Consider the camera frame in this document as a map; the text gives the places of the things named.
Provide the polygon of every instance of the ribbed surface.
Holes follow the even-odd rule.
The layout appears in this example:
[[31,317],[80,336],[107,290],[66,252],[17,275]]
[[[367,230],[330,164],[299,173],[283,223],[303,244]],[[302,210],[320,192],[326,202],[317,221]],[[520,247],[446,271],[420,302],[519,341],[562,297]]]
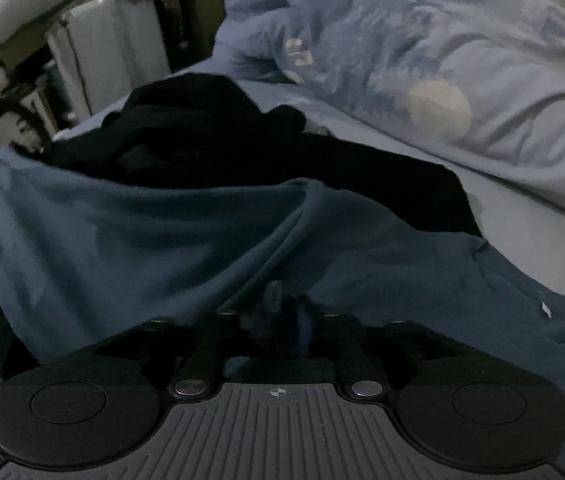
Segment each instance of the ribbed surface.
[[226,384],[180,404],[140,449],[82,472],[17,465],[0,480],[563,480],[550,466],[502,476],[458,472],[407,444],[378,406],[330,384]]

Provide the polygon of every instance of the bed sheet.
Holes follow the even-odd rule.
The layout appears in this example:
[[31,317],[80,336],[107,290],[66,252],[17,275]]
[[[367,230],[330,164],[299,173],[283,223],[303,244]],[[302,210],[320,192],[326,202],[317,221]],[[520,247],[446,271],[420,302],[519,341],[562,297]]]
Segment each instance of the bed sheet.
[[[212,60],[202,62],[188,72],[222,73]],[[441,160],[392,139],[315,99],[302,86],[252,81],[240,81],[239,85],[262,110],[289,104],[305,112],[313,121],[328,127],[339,139],[437,162],[450,168],[463,183],[485,238],[527,275],[565,294],[564,210],[504,181]],[[118,101],[80,126],[65,132],[63,137],[79,135],[99,126],[105,115],[120,109],[125,100]]]

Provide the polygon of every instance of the silver screw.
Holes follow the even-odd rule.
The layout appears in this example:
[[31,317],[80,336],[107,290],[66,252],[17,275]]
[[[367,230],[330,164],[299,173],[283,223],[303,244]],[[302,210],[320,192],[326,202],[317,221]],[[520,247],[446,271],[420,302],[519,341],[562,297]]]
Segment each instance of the silver screw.
[[205,383],[198,379],[187,379],[174,384],[174,391],[185,397],[194,397],[204,393]]
[[383,386],[376,381],[358,381],[352,386],[352,392],[358,397],[376,397],[383,392]]

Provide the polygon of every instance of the white box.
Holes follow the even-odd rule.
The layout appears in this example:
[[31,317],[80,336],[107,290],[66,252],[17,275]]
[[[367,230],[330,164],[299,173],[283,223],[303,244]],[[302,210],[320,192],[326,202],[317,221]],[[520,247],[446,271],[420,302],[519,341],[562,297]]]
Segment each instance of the white box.
[[152,2],[87,2],[51,27],[48,43],[80,121],[170,73]]

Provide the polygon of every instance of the circular cap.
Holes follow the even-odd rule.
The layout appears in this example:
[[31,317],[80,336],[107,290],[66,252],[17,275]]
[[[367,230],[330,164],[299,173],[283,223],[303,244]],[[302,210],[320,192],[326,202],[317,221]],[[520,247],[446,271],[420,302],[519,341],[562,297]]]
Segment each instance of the circular cap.
[[375,397],[383,392],[383,386],[376,381],[358,381],[352,385],[352,392],[358,397]]
[[88,383],[51,384],[34,395],[32,410],[52,424],[77,424],[98,415],[107,396]]
[[467,384],[453,393],[451,398],[459,415],[477,424],[509,424],[518,420],[525,409],[525,398],[505,384]]
[[176,383],[174,391],[185,397],[193,397],[204,393],[205,384],[198,379],[187,379]]

